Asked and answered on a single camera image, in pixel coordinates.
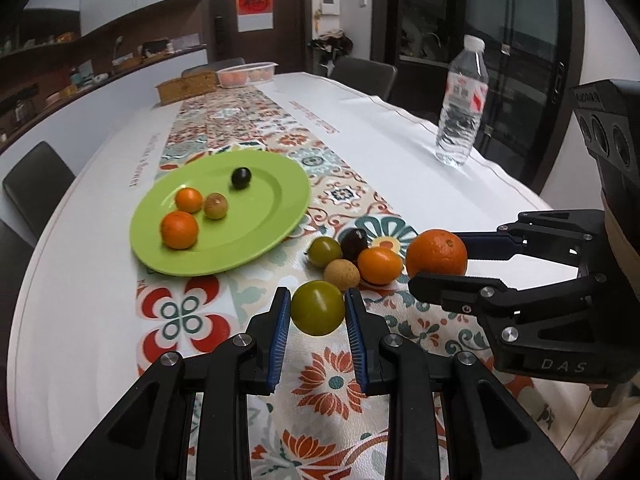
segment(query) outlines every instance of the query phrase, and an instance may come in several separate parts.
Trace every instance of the plate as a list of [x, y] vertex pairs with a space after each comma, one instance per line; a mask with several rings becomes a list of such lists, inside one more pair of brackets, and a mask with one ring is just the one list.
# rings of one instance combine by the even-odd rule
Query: plate
[[[231, 173], [245, 166], [251, 184], [236, 190]], [[204, 198], [213, 192], [226, 196], [226, 217], [211, 220], [203, 211], [194, 217], [200, 233], [191, 248], [177, 251], [162, 243], [162, 218], [176, 210], [174, 197], [194, 187]], [[129, 229], [136, 256], [147, 267], [172, 276], [202, 276], [233, 269], [275, 247], [293, 231], [311, 198], [305, 170], [295, 161], [270, 152], [244, 150], [204, 156], [173, 170], [140, 201]]]

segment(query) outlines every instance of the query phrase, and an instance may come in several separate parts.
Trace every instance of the camera lens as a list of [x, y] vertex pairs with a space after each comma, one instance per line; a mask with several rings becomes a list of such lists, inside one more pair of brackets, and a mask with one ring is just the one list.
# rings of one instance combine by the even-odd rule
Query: camera lens
[[584, 117], [580, 117], [578, 119], [578, 124], [580, 124], [580, 129], [582, 130], [584, 137], [591, 142], [591, 130], [589, 129], [587, 121], [584, 120]]
[[629, 145], [626, 143], [625, 134], [622, 133], [619, 127], [613, 127], [613, 142], [616, 145], [618, 154], [622, 159], [625, 166], [628, 166], [631, 162], [631, 156], [629, 155]]
[[598, 141], [598, 144], [602, 148], [604, 154], [609, 155], [609, 141], [607, 140], [607, 134], [604, 132], [604, 128], [596, 116], [591, 118], [591, 129], [593, 129], [593, 136]]

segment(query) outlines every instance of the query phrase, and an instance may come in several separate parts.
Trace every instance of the bottle cap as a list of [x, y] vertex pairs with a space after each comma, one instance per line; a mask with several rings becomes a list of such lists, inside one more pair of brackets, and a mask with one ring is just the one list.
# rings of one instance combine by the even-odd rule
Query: bottle cap
[[484, 41], [475, 36], [465, 34], [465, 48], [471, 52], [484, 52]]

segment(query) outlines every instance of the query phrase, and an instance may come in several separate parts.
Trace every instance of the floral table runner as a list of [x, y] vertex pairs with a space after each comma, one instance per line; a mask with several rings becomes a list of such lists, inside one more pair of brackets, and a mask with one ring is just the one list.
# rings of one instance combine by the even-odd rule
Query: floral table runner
[[[146, 326], [137, 348], [142, 373], [160, 354], [185, 357], [212, 351], [242, 332], [251, 316], [268, 310], [278, 286], [293, 291], [321, 272], [303, 254], [321, 235], [363, 228], [372, 246], [405, 255], [416, 231], [340, 156], [256, 88], [223, 90], [182, 104], [168, 136], [161, 178], [203, 156], [233, 150], [268, 150], [296, 160], [312, 186], [312, 200], [300, 225], [281, 244], [257, 260], [216, 276], [176, 278], [140, 265], [136, 311]], [[384, 170], [381, 157], [381, 171]], [[408, 277], [379, 288], [363, 285], [367, 308], [385, 317], [389, 328], [423, 349], [451, 356], [470, 350], [493, 369], [482, 329], [473, 317], [420, 303], [407, 289]], [[498, 378], [540, 427], [552, 434], [554, 414], [530, 378]], [[189, 475], [194, 478], [198, 417], [194, 409]], [[447, 478], [446, 440], [435, 396], [442, 478]], [[248, 399], [254, 479], [383, 479], [388, 398], [367, 399], [358, 387], [344, 324], [313, 338], [292, 324], [282, 378], [270, 397]]]

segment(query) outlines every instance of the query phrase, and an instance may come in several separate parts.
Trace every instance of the clear plastic fruit container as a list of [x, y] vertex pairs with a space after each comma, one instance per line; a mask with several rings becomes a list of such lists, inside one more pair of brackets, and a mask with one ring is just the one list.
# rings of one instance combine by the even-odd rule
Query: clear plastic fruit container
[[222, 88], [240, 88], [271, 81], [277, 66], [277, 63], [272, 62], [249, 63], [223, 68], [216, 75]]

